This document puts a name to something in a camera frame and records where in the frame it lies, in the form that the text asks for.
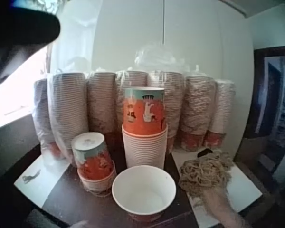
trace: window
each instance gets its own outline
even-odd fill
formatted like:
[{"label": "window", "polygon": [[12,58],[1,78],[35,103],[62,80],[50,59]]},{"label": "window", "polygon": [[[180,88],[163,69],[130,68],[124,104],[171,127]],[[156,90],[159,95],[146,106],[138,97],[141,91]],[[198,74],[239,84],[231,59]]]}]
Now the window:
[{"label": "window", "polygon": [[0,84],[0,127],[30,113],[33,84],[46,72],[46,57],[44,47]]}]

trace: plastic-wrapped cup stack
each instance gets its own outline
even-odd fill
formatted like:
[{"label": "plastic-wrapped cup stack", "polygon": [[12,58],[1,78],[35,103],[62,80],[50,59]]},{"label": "plastic-wrapped cup stack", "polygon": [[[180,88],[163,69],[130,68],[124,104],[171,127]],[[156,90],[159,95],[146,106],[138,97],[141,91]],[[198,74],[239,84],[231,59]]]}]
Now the plastic-wrapped cup stack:
[{"label": "plastic-wrapped cup stack", "polygon": [[88,132],[86,80],[83,73],[50,76],[47,83],[49,117],[56,143],[74,164],[72,140]]},{"label": "plastic-wrapped cup stack", "polygon": [[72,150],[84,188],[98,197],[110,195],[116,171],[104,135],[81,134],[73,139]]},{"label": "plastic-wrapped cup stack", "polygon": [[89,129],[104,134],[109,148],[114,146],[115,77],[113,72],[95,72],[87,79]]},{"label": "plastic-wrapped cup stack", "polygon": [[163,88],[126,89],[122,129],[128,168],[152,165],[163,169],[168,132],[163,101]]},{"label": "plastic-wrapped cup stack", "polygon": [[204,145],[210,148],[218,148],[223,143],[236,94],[236,87],[232,81],[217,79],[215,84],[214,112],[204,141]]},{"label": "plastic-wrapped cup stack", "polygon": [[143,71],[118,71],[116,72],[116,115],[117,131],[121,132],[124,121],[124,92],[126,88],[134,86],[146,86],[148,73]]},{"label": "plastic-wrapped cup stack", "polygon": [[167,153],[170,153],[180,122],[184,94],[183,75],[176,72],[153,71],[148,76],[147,85],[165,89],[164,104],[168,124]]},{"label": "plastic-wrapped cup stack", "polygon": [[215,81],[202,73],[186,76],[180,119],[181,147],[195,152],[202,144],[214,109]]},{"label": "plastic-wrapped cup stack", "polygon": [[63,158],[61,151],[56,145],[52,132],[48,112],[48,80],[47,78],[34,83],[34,106],[32,117],[37,137],[40,141],[41,153],[46,163],[52,159]]}]

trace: bundle of string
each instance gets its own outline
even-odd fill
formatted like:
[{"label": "bundle of string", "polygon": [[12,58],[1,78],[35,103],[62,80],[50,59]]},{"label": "bundle of string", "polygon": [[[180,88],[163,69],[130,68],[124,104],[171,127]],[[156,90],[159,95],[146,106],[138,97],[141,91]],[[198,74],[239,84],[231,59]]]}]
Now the bundle of string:
[{"label": "bundle of string", "polygon": [[221,151],[186,161],[180,168],[179,186],[193,198],[201,197],[207,188],[226,188],[230,180],[228,171],[232,166],[230,156]]}]

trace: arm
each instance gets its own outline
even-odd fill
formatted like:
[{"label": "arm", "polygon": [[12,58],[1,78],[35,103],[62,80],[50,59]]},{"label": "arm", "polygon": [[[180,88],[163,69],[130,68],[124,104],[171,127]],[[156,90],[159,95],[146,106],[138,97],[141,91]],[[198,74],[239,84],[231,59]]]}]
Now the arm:
[{"label": "arm", "polygon": [[251,226],[237,214],[229,204],[225,191],[221,188],[205,190],[203,202],[207,211],[225,228],[251,228]]}]

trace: dark table surface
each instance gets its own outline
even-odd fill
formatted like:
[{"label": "dark table surface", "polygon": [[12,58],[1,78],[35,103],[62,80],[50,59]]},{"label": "dark table surface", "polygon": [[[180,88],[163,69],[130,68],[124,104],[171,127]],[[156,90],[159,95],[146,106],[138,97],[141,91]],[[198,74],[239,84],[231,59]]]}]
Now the dark table surface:
[{"label": "dark table surface", "polygon": [[[111,155],[117,173],[126,169],[124,152],[116,151]],[[164,169],[177,183],[179,174],[172,155],[166,157]],[[188,197],[178,186],[174,202],[161,218],[152,223],[139,223],[118,207],[111,195],[98,198],[85,191],[72,166],[55,185],[42,209],[68,225],[87,220],[95,228],[198,228]]]}]

